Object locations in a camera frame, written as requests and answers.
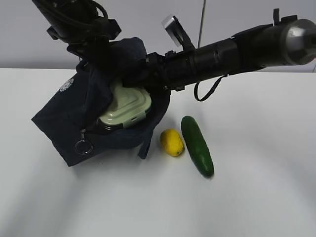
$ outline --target lemon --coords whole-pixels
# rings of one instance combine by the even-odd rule
[[[183,141],[179,133],[174,129],[168,129],[162,132],[160,142],[170,156],[177,157],[184,151]]]

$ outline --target cable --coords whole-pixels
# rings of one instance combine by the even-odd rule
[[[203,33],[203,26],[204,26],[204,18],[205,18],[205,10],[206,10],[206,0],[204,0],[204,3],[203,3],[203,9],[202,9],[202,16],[201,16],[201,24],[200,24],[200,28],[199,28],[199,36],[198,36],[197,48],[201,47],[201,40],[202,40],[202,33]],[[218,87],[218,85],[221,82],[221,80],[223,78],[226,78],[226,77],[228,77],[228,74],[218,78],[217,81],[212,86],[212,88],[210,89],[210,91],[202,99],[199,99],[199,97],[198,97],[198,86],[200,84],[200,81],[199,81],[194,87],[194,97],[195,97],[195,99],[197,101],[199,101],[199,102],[203,102],[203,101],[207,100],[215,92],[215,90]]]
[[[39,5],[41,5],[41,7],[43,7],[46,11],[48,11],[54,17],[58,18],[59,20],[65,22],[69,25],[72,25],[72,26],[78,27],[78,28],[84,28],[84,29],[97,28],[96,25],[82,23],[80,21],[74,20],[73,18],[65,16],[63,13],[59,12],[53,6],[51,6],[50,4],[48,4],[45,1],[39,0],[38,3],[39,3]]]
[[[199,101],[199,102],[203,102],[203,101],[207,100],[207,99],[215,92],[215,90],[216,90],[216,88],[218,87],[218,85],[219,85],[219,83],[221,82],[221,80],[222,80],[223,78],[226,78],[226,77],[228,77],[228,74],[226,74],[226,75],[224,75],[224,76],[218,78],[217,81],[216,81],[216,82],[214,83],[214,85],[212,86],[212,88],[209,90],[209,92],[208,92],[202,99],[199,99],[199,97],[198,97],[198,85],[199,85],[199,83],[200,83],[200,82],[198,82],[198,83],[195,85],[195,87],[194,87],[194,97],[195,97],[195,99],[196,99],[197,101]]]
[[[103,17],[105,17],[105,18],[109,18],[109,16],[108,16],[108,13],[107,13],[107,11],[103,8],[103,6],[101,6],[99,3],[97,3],[97,2],[95,2],[95,1],[93,1],[93,0],[89,0],[89,2],[93,5],[93,6],[95,6],[97,9],[99,9],[101,12],[102,12],[102,14],[103,14]]]
[[[203,3],[201,24],[200,24],[200,28],[199,28],[199,36],[198,36],[198,43],[197,43],[197,47],[198,48],[201,47],[201,40],[202,40],[202,33],[203,33],[203,26],[204,26],[204,17],[205,17],[205,9],[206,9],[206,0],[204,0],[204,3]]]

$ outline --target green cucumber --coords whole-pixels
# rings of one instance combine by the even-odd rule
[[[191,116],[183,117],[181,131],[191,159],[199,172],[204,177],[212,177],[214,175],[212,157],[195,119]]]

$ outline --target bag logo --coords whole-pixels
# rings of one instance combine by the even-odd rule
[[[61,88],[59,89],[60,92],[64,92],[65,90],[67,90],[72,84],[74,83],[74,79],[71,78],[68,81],[66,81]]]

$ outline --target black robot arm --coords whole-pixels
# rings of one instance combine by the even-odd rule
[[[121,32],[115,20],[93,0],[32,0],[51,23],[48,33],[54,40],[69,44],[67,50],[102,70],[110,65],[108,51]],[[182,90],[186,85],[223,75],[252,72],[271,66],[304,65],[316,57],[316,25],[297,16],[258,26],[205,47],[195,49],[178,19],[163,22],[178,45],[179,53],[147,55],[125,70],[126,87],[144,86],[148,90]],[[133,83],[124,78],[134,77]]]
[[[137,83],[125,86],[147,86],[182,90],[185,85],[223,75],[252,72],[272,66],[305,65],[316,57],[316,25],[297,16],[279,20],[274,11],[274,24],[257,26],[205,47],[195,49],[176,17],[166,22],[166,30],[182,52],[165,56],[149,54],[133,73]]]

